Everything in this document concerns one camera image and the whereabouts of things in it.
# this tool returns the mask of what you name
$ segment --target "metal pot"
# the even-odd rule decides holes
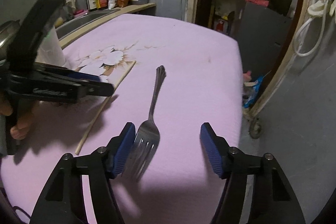
[[[6,59],[7,47],[20,28],[19,20],[10,20],[0,26],[0,60]]]

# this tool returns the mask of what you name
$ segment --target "human hand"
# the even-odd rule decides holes
[[[14,139],[22,140],[27,136],[34,121],[33,111],[37,105],[38,102],[34,102],[32,107],[17,119],[17,124],[10,129],[10,134]],[[12,113],[13,108],[11,107],[11,104],[5,98],[4,94],[0,93],[0,114],[10,116]]]

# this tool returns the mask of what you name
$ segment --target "countertop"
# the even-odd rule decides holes
[[[110,15],[106,15],[102,18],[99,18],[97,20],[95,20],[94,22],[85,25],[83,28],[80,28],[79,30],[71,33],[70,35],[68,35],[67,37],[63,38],[62,40],[59,41],[60,45],[62,48],[65,48],[66,46],[68,46],[69,44],[71,44],[73,41],[75,41],[77,38],[85,35],[86,33],[88,33],[89,31],[92,31],[93,29],[97,28],[98,26],[104,24],[105,22],[116,18],[117,16],[123,15],[123,14],[134,14],[136,12],[151,8],[151,7],[155,7],[156,4],[155,3],[147,3],[147,4],[143,4],[143,5],[129,5],[126,6],[124,8],[119,8],[120,11],[117,11],[113,14]]]

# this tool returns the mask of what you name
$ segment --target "wooden stick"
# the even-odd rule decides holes
[[[127,69],[127,71],[125,71],[125,73],[123,74],[123,76],[119,79],[119,81],[115,84],[114,86],[114,91],[117,89],[117,87],[120,85],[120,83],[125,79],[125,77],[127,76],[127,74],[129,74],[129,72],[131,71],[131,69],[134,67],[136,61],[133,61],[132,64],[130,65],[130,67]],[[79,155],[87,137],[89,136],[89,133],[93,127],[93,125],[95,124],[96,120],[98,119],[100,113],[102,112],[102,110],[104,109],[104,107],[106,106],[106,104],[108,103],[108,101],[110,100],[110,97],[106,97],[105,100],[103,101],[103,103],[101,104],[100,108],[98,109],[95,117],[92,119],[92,121],[90,122],[88,128],[86,129],[83,137],[81,138],[79,144],[77,145],[75,154]]]

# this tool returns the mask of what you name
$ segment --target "pink cloth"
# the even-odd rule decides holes
[[[110,64],[104,72],[112,71],[104,79],[112,83],[132,60],[137,61],[117,89],[117,99],[93,127],[81,155],[106,145],[126,122],[138,128],[147,119],[156,68],[165,66],[167,77],[154,113],[161,135],[157,152],[138,184],[123,177],[111,184],[126,224],[209,223],[224,181],[213,173],[202,150],[200,127],[210,122],[229,145],[238,145],[243,72],[236,41],[174,19],[122,15],[79,38],[64,52],[73,68],[85,65],[95,70],[104,60]],[[26,144],[2,163],[1,176],[13,206],[32,213],[51,171],[64,153],[74,154],[101,100],[41,105],[39,123]],[[87,178],[83,184],[88,222],[93,224]]]
[[[267,7],[269,3],[269,0],[245,0],[245,1],[252,2],[254,4],[258,4],[258,5],[265,6],[265,7]]]

